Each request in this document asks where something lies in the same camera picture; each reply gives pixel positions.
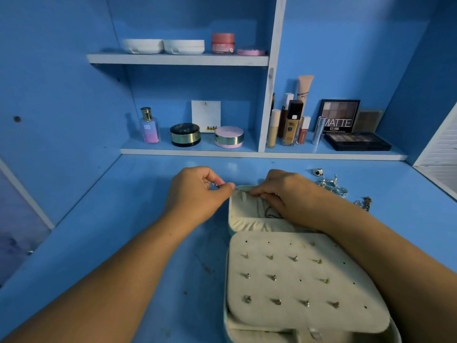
hand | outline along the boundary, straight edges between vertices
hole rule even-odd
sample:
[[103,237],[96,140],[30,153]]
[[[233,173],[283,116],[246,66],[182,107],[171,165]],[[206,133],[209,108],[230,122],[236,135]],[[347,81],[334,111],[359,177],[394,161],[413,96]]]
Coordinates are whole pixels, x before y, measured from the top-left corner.
[[270,170],[265,181],[252,188],[253,196],[261,196],[290,222],[322,230],[332,207],[345,200],[319,187],[298,173]]
[[[208,181],[222,186],[209,190]],[[235,184],[225,183],[209,167],[184,168],[171,181],[164,215],[179,217],[194,229],[211,218],[234,189]]]

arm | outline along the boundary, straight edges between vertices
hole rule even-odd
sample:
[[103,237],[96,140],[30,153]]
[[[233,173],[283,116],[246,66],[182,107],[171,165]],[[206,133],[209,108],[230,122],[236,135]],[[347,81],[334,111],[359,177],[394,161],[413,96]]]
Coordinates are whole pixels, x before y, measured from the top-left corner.
[[332,236],[376,283],[406,342],[454,342],[457,274],[353,203],[296,173],[271,170],[260,195],[289,221]]
[[[212,181],[223,185],[209,190]],[[183,169],[171,182],[165,213],[4,342],[130,342],[175,249],[230,197],[208,167]]]

forearm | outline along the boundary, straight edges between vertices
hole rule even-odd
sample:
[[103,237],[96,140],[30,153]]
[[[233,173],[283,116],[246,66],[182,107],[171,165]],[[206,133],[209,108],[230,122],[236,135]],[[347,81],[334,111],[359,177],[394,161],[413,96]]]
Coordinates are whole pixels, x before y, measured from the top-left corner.
[[5,342],[129,342],[189,229],[163,218],[54,300]]
[[323,230],[367,271],[406,341],[447,342],[457,335],[457,275],[339,197]]

gold bottle cap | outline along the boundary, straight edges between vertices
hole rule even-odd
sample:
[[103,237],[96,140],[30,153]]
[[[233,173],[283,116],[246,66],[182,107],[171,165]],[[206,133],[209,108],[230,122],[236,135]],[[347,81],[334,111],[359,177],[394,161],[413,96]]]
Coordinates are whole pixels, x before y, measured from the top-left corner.
[[146,120],[146,121],[152,120],[152,114],[151,114],[150,107],[142,107],[140,110],[141,110],[141,114],[143,115],[143,120]]

blue desk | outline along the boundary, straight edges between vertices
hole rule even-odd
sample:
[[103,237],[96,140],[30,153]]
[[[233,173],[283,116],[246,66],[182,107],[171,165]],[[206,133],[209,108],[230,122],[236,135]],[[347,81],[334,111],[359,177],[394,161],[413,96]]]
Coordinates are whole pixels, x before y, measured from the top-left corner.
[[[226,181],[257,184],[270,168],[327,177],[347,199],[373,199],[371,213],[457,271],[457,205],[399,161],[279,160],[122,155],[0,290],[0,339],[107,259],[162,211],[185,166],[210,166]],[[228,205],[176,250],[135,342],[221,342]]]

